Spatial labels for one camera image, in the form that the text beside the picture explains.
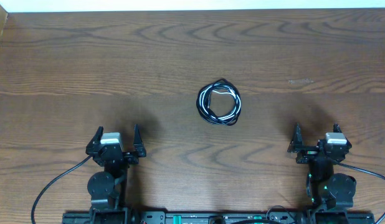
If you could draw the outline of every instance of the black metal frame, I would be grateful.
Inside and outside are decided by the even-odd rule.
[[[334,124],[334,133],[342,133]],[[92,196],[92,206],[88,213],[69,212],[63,214],[63,224],[231,224],[243,220],[270,219],[285,224],[322,224],[322,223],[374,223],[372,213],[350,213],[347,208],[353,206],[356,180],[345,174],[334,174],[334,161],[340,162],[349,153],[351,143],[330,144],[326,139],[318,141],[316,146],[305,146],[300,127],[295,126],[288,152],[297,153],[299,164],[308,164],[307,194],[313,205],[300,212],[266,213],[203,213],[167,211],[141,211],[120,206],[120,195],[127,182],[127,170],[130,165],[138,164],[139,157],[146,156],[146,150],[135,126],[133,145],[135,151],[122,152],[119,144],[101,144],[103,128],[99,127],[93,139],[86,147],[86,153],[104,167],[103,172],[94,174],[88,181],[88,192]]]

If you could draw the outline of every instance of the cable coil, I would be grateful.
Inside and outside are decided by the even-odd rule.
[[[229,94],[234,99],[234,108],[224,116],[217,116],[209,107],[211,105],[212,91],[218,94]],[[234,125],[236,124],[238,117],[241,113],[241,98],[238,89],[228,82],[226,79],[220,80],[206,85],[198,93],[197,109],[199,115],[210,124],[224,124]]]

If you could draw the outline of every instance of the wooden tabletop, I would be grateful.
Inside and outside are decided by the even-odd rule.
[[[204,85],[240,91],[234,126],[199,117]],[[225,112],[228,98],[213,100]],[[0,223],[28,223],[33,201],[86,157],[99,126],[147,158],[126,202],[177,210],[299,208],[306,165],[293,126],[315,144],[338,122],[345,162],[385,175],[385,9],[11,14],[0,45]],[[37,223],[90,207],[88,161],[42,197]],[[385,182],[352,175],[352,210],[385,210]]]

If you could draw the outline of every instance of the black cord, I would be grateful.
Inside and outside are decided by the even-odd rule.
[[[218,92],[216,90],[226,90],[225,92]],[[218,94],[229,94],[234,99],[234,108],[224,116],[217,116],[209,107],[211,105],[211,94],[212,91]],[[234,125],[236,124],[238,117],[241,113],[241,98],[237,88],[225,80],[224,78],[206,85],[198,93],[197,98],[197,109],[199,115],[210,124],[224,124]]]
[[[280,207],[280,208],[283,208],[287,213],[288,215],[293,219],[294,222],[296,222],[296,217],[294,217],[293,215],[291,215],[291,213],[283,206],[281,205],[274,205],[273,207],[271,207],[267,212],[266,212],[266,219],[270,219],[270,211],[273,209],[273,208],[276,208],[276,207]]]
[[[242,221],[234,222],[231,224],[248,224],[248,223],[281,224],[280,222],[276,222],[276,221],[272,221],[272,220],[256,220],[256,219],[242,220]]]
[[[373,176],[376,176],[376,177],[379,177],[381,178],[382,180],[385,180],[385,176],[384,175],[381,175],[381,174],[377,174],[375,172],[371,172],[369,170],[365,170],[365,169],[362,169],[362,168],[358,168],[358,167],[354,167],[354,166],[351,166],[351,165],[347,165],[347,164],[342,164],[330,157],[328,157],[331,161],[335,162],[336,164],[338,164],[339,166],[342,166],[342,167],[346,167],[346,168],[349,168],[349,169],[353,169],[353,170],[356,170],[356,171],[359,171],[359,172],[363,172],[365,174],[370,174],[370,175],[373,175]],[[375,222],[375,224],[379,224],[382,220],[384,220],[385,218],[385,212],[381,215],[381,217]]]
[[[63,172],[62,174],[60,174],[58,177],[54,178],[53,180],[50,181],[50,183],[48,183],[44,188],[43,190],[40,192],[40,194],[37,196],[36,200],[35,200],[35,203],[33,203],[33,206],[32,206],[32,210],[31,210],[31,220],[32,220],[32,224],[36,224],[35,222],[35,209],[36,209],[36,206],[37,206],[37,203],[39,202],[40,198],[42,197],[43,193],[52,185],[54,184],[55,181],[57,181],[58,179],[60,179],[61,177],[69,174],[70,172],[74,171],[75,169],[77,169],[78,167],[80,167],[81,165],[83,165],[85,162],[87,162],[89,159],[91,158],[91,156],[88,156],[86,159],[84,159],[82,162],[79,162],[76,166],[74,166],[73,168]]]

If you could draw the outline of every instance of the white wall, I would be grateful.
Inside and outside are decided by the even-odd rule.
[[[385,0],[0,0],[7,12],[323,9],[385,7]]]

